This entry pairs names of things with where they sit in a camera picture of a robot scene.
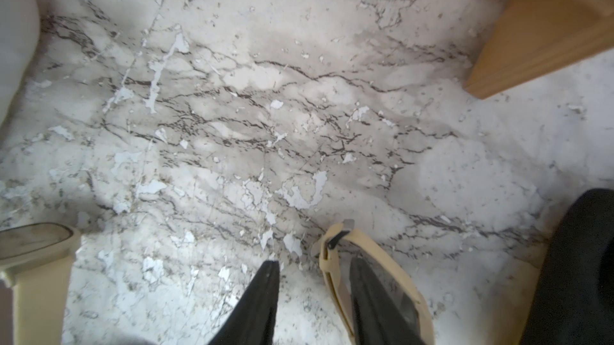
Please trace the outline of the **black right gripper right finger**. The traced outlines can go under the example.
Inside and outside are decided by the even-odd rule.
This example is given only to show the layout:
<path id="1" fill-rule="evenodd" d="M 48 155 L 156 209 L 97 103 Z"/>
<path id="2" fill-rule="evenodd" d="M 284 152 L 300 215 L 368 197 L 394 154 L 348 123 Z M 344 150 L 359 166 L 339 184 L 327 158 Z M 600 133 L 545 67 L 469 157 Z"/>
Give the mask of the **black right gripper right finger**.
<path id="1" fill-rule="evenodd" d="M 415 326 L 404 318 L 363 258 L 352 259 L 350 284 L 357 344 L 424 343 Z"/>

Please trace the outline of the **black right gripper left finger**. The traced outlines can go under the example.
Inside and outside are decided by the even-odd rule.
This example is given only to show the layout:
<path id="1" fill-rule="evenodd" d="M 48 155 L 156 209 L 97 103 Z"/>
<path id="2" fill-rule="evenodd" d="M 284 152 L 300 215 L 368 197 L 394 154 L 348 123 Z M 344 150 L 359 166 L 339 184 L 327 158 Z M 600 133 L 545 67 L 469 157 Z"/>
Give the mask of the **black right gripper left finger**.
<path id="1" fill-rule="evenodd" d="M 278 309 L 279 285 L 279 262 L 265 261 L 209 344 L 271 345 Z"/>

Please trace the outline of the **beige watch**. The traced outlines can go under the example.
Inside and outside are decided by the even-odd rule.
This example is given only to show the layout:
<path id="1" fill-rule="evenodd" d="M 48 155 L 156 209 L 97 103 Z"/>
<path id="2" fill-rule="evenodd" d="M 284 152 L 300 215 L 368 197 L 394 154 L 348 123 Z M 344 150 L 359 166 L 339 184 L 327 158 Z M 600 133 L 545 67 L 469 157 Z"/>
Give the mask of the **beige watch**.
<path id="1" fill-rule="evenodd" d="M 367 255 L 365 258 L 355 257 L 363 258 L 368 262 L 395 306 L 417 329 L 424 341 L 422 344 L 435 344 L 433 317 L 425 297 L 419 292 L 411 276 L 379 244 L 366 233 L 355 228 L 353 220 L 344 220 L 342 223 L 331 226 L 319 239 L 318 249 L 314 251 L 314 254 L 318 257 L 325 285 L 350 342 L 357 344 L 353 328 L 350 276 L 349 281 L 345 282 L 339 255 L 339 247 L 344 241 L 358 247 Z"/>

